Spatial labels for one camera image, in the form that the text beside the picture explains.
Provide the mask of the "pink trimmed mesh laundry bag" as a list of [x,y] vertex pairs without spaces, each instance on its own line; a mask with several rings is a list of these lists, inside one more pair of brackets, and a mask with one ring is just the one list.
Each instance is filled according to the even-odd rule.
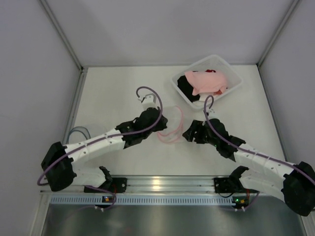
[[157,138],[164,144],[184,142],[184,113],[179,106],[169,106],[163,109],[162,115],[167,118],[167,128],[157,132]]

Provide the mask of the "pink bra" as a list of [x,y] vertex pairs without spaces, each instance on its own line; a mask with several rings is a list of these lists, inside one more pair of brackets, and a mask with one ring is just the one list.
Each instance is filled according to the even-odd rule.
[[226,76],[216,70],[216,73],[207,73],[205,71],[185,72],[187,81],[193,86],[193,95],[200,93],[223,94],[227,89]]

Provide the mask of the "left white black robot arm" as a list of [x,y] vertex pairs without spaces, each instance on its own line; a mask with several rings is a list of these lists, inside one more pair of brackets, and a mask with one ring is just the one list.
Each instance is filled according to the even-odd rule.
[[140,144],[152,133],[165,130],[168,119],[159,108],[148,108],[138,118],[123,122],[109,132],[75,144],[52,144],[41,167],[53,192],[69,186],[84,186],[85,192],[108,191],[113,178],[104,167],[86,163],[107,153]]

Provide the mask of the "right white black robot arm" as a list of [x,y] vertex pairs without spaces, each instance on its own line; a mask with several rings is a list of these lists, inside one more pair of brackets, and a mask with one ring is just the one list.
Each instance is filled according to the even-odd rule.
[[315,208],[315,172],[306,162],[293,164],[257,151],[246,141],[229,135],[223,123],[193,120],[183,133],[188,142],[213,145],[239,167],[229,176],[235,192],[250,189],[283,201],[292,211],[308,216]]

